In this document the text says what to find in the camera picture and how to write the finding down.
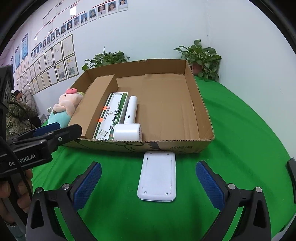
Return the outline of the person's left hand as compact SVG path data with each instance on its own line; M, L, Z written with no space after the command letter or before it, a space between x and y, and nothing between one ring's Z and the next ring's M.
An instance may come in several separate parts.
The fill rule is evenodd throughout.
M1 171L1 218L10 226L26 226L32 199L31 169Z

